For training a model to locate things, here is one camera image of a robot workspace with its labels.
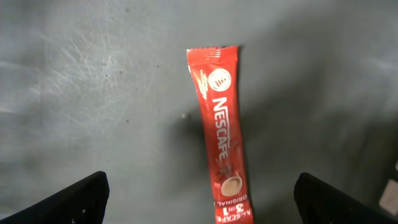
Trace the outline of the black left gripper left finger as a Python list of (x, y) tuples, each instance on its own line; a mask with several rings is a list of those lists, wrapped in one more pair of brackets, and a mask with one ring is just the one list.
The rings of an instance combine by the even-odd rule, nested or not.
[(106, 173), (98, 171), (2, 219), (1, 224), (102, 224), (108, 199)]

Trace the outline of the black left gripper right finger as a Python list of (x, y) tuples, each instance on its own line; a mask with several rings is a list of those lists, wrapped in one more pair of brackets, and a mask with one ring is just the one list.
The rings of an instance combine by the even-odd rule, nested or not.
[(307, 172), (296, 181), (294, 200), (303, 224), (397, 224)]

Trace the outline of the red Nescafe coffee stick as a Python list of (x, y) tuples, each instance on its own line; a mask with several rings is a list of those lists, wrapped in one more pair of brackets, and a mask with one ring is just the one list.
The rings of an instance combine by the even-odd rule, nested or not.
[(253, 224), (238, 104), (238, 47), (187, 50), (205, 135), (216, 224)]

